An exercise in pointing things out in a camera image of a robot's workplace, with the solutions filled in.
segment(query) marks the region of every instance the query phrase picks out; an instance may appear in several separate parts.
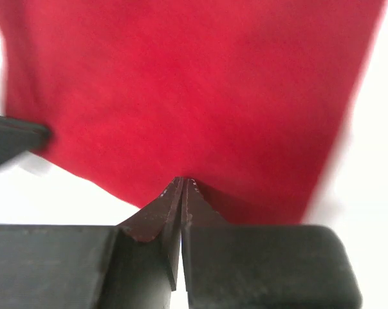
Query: red cloth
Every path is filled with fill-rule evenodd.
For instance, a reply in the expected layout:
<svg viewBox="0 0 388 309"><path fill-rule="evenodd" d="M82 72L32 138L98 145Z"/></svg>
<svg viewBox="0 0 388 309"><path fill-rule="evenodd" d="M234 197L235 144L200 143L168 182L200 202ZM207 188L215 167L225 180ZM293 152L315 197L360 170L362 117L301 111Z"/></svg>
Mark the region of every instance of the red cloth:
<svg viewBox="0 0 388 309"><path fill-rule="evenodd" d="M45 158L137 206L189 176L230 221L297 223L382 6L0 0L6 113L48 124Z"/></svg>

